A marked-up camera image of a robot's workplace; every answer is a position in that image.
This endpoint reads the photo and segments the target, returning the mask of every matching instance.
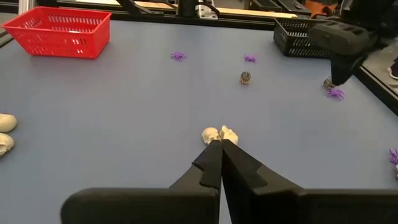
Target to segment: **table surface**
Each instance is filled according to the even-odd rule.
[[[0,67],[0,110],[19,120],[0,159],[2,224],[59,223],[87,187],[168,187],[204,149],[201,132],[224,124],[302,187],[398,187],[398,117],[355,77],[344,101],[327,98],[329,61],[284,57],[272,32],[112,21],[96,60],[33,57],[13,41]]]

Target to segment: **brown shell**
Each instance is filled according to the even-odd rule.
[[[250,82],[251,74],[249,72],[243,72],[241,74],[241,83],[248,84]]]
[[[323,81],[323,87],[327,90],[331,90],[336,86],[331,82],[331,78],[329,77],[325,81]]]

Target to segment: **purple toy spider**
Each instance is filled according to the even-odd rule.
[[[332,88],[332,89],[328,90],[327,95],[330,98],[337,98],[340,101],[344,99],[343,91],[338,90],[336,88]]]
[[[256,59],[256,57],[254,55],[248,55],[248,54],[244,55],[244,61],[245,62],[253,62],[253,63],[255,63],[256,60],[257,59]]]
[[[397,151],[396,148],[395,148],[394,152],[391,151],[391,149],[390,149],[390,156],[389,156],[389,158],[390,158],[390,162],[391,162],[392,164],[394,164],[395,166],[398,165],[398,151]]]
[[[185,56],[185,54],[181,53],[181,52],[174,52],[172,54],[170,54],[170,58],[178,61],[178,62],[182,62],[184,59],[186,59],[187,56]]]

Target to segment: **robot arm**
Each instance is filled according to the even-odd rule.
[[[381,38],[397,34],[398,0],[349,0],[341,6],[341,22],[316,24],[308,34],[316,45],[331,52],[335,86],[344,84],[369,53],[380,49]]]

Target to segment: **black plastic basket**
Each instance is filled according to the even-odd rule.
[[[275,19],[274,41],[285,56],[328,58],[329,51],[313,44],[308,30],[314,24],[328,22],[316,19]]]

